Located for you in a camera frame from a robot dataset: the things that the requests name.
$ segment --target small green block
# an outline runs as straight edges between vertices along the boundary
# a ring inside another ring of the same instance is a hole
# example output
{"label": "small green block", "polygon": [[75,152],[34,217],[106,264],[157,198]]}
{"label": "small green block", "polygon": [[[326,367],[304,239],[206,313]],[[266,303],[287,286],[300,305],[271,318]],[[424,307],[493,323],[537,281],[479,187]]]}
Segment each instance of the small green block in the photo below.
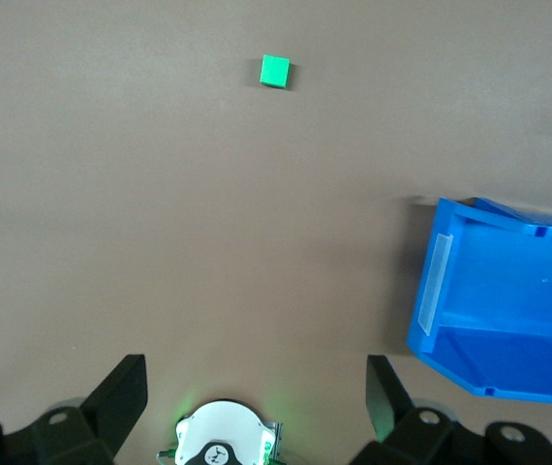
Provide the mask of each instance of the small green block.
{"label": "small green block", "polygon": [[281,56],[264,55],[261,66],[261,77],[259,82],[271,87],[287,87],[287,77],[289,76],[289,58]]}

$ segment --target blue plastic bin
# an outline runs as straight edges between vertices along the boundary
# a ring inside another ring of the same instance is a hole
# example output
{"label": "blue plastic bin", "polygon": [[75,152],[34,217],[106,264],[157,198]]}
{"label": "blue plastic bin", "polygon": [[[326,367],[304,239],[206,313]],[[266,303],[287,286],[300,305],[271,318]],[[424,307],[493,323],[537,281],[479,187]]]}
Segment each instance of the blue plastic bin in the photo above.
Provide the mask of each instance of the blue plastic bin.
{"label": "blue plastic bin", "polygon": [[408,345],[471,393],[552,403],[552,216],[441,199]]}

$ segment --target gray floor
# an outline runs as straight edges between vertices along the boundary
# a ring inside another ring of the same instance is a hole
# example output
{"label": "gray floor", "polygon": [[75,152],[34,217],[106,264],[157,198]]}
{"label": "gray floor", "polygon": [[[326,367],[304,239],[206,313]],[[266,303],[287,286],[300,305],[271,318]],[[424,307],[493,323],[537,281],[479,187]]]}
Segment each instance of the gray floor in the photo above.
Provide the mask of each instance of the gray floor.
{"label": "gray floor", "polygon": [[0,419],[146,353],[121,465],[218,396],[284,422],[290,465],[344,464],[382,353],[473,430],[552,439],[552,405],[405,346],[425,205],[476,196],[552,211],[552,1],[0,2]]}

